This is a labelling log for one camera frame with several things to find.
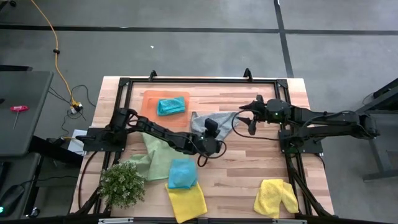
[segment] wooden table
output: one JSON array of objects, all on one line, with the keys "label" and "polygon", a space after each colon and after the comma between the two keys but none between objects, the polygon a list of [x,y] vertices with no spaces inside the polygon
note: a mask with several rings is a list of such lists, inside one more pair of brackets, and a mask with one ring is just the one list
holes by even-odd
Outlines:
[{"label": "wooden table", "polygon": [[[119,78],[104,77],[92,127],[102,128],[109,123]],[[291,78],[288,79],[288,84],[292,104],[309,108],[304,80]],[[140,112],[146,90],[187,91],[190,93],[189,114],[196,111],[199,115],[219,111],[239,111],[239,106],[252,102],[257,94],[261,94],[264,101],[275,98],[274,88],[268,84],[135,83],[132,89],[131,108]],[[189,125],[184,128],[167,128],[172,131],[189,131]],[[246,125],[240,123],[237,131],[248,134],[247,128]],[[279,125],[259,123],[256,135],[277,138],[278,130]],[[264,218],[253,210],[254,199],[261,181],[284,179],[288,182],[285,158],[280,153],[279,142],[243,138],[234,132],[228,135],[225,142],[228,145],[228,150],[223,157],[210,159],[205,167],[198,167],[198,182],[205,194],[208,207],[208,213],[204,217]],[[145,153],[146,147],[141,134],[132,133],[128,136],[126,150],[121,159],[126,160],[133,154]],[[88,157],[89,155],[85,156],[81,169]],[[103,157],[103,152],[97,153],[88,165],[81,186],[82,204],[98,186]],[[303,154],[303,164],[308,188],[324,208],[333,213],[321,160],[314,155]],[[113,208],[112,217],[174,217],[165,190],[166,181],[167,179],[146,183],[145,202],[139,202],[127,210]],[[78,210],[77,192],[78,186],[75,190],[71,212]],[[301,191],[298,190],[298,194],[300,208],[304,211]],[[289,214],[281,204],[280,217],[292,218],[293,215]]]}]

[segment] yellow towel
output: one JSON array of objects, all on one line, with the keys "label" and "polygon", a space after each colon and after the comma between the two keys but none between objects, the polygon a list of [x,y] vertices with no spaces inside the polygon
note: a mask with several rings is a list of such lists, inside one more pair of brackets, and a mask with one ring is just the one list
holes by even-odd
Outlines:
[{"label": "yellow towel", "polygon": [[172,202],[175,219],[178,223],[185,222],[191,218],[207,213],[205,196],[201,191],[199,183],[191,189],[169,189],[166,184]]},{"label": "yellow towel", "polygon": [[279,218],[281,201],[288,212],[299,212],[299,205],[291,184],[281,179],[263,180],[254,201],[254,211],[271,218]]}]

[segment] gray floor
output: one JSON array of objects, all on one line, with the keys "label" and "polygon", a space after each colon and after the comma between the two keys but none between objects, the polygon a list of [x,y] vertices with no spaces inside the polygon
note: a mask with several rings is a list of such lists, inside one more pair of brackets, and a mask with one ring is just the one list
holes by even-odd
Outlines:
[{"label": "gray floor", "polygon": [[[18,4],[0,12],[0,22],[45,25],[29,1]],[[37,0],[37,4],[55,25],[64,26],[277,28],[272,0]],[[398,29],[394,0],[280,0],[280,7],[286,29]],[[279,34],[62,31],[58,36],[62,72],[71,86],[87,85],[92,101],[97,100],[103,76],[148,75],[153,69],[166,76],[240,77],[249,67],[256,77],[287,77]],[[287,35],[287,43],[294,77],[304,78],[313,110],[354,110],[366,95],[397,77],[396,35]],[[55,71],[53,48],[49,31],[0,30],[0,64]],[[59,77],[52,86],[67,97]],[[75,98],[85,106],[87,121],[68,119],[64,127],[69,131],[86,129],[94,113],[85,90],[77,90]],[[37,135],[63,134],[60,126],[67,108],[49,95]],[[380,119],[384,133],[394,131],[391,121],[397,118]],[[395,139],[386,136],[378,142],[395,147]],[[367,142],[328,138],[323,147],[335,213],[398,223],[398,180],[362,181],[364,174],[377,171]],[[68,212],[68,199],[54,193],[59,190],[72,196],[70,188],[49,190],[42,197],[46,216]]]}]

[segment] green plant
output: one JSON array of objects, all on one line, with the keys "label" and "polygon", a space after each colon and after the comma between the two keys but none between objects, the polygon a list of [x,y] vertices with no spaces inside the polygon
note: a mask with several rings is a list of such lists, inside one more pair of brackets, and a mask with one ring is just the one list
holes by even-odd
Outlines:
[{"label": "green plant", "polygon": [[99,194],[109,205],[128,208],[144,201],[144,181],[132,162],[115,164],[102,171]]}]

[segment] yellow extension cord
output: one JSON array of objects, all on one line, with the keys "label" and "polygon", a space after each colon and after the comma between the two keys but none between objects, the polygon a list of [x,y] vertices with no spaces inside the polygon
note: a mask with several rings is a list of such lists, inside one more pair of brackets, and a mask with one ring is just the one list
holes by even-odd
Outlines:
[{"label": "yellow extension cord", "polygon": [[[59,49],[58,49],[58,37],[57,37],[57,33],[55,33],[55,30],[54,30],[54,28],[53,28],[52,25],[51,25],[51,22],[49,21],[49,19],[47,18],[47,16],[45,16],[45,14],[40,10],[40,8],[38,7],[38,5],[36,5],[36,3],[34,2],[34,0],[30,0],[30,1],[33,3],[33,5],[36,6],[37,10],[39,10],[39,12],[41,13],[41,15],[44,17],[44,19],[47,21],[47,23],[48,23],[49,26],[51,27],[51,30],[52,30],[52,32],[54,33],[54,36],[55,36],[55,50],[58,51],[58,50],[59,50]],[[62,78],[62,80],[63,80],[63,82],[65,83],[65,85],[67,86],[67,89],[68,89],[70,98],[72,99],[72,106],[78,106],[79,103],[77,103],[77,102],[75,101],[75,99],[73,98],[72,92],[71,92],[70,89],[69,89],[68,82],[67,82],[66,79],[63,77],[63,75],[62,75],[60,69],[58,68],[58,53],[55,53],[55,69],[57,70],[58,74],[59,74],[60,77]]]}]

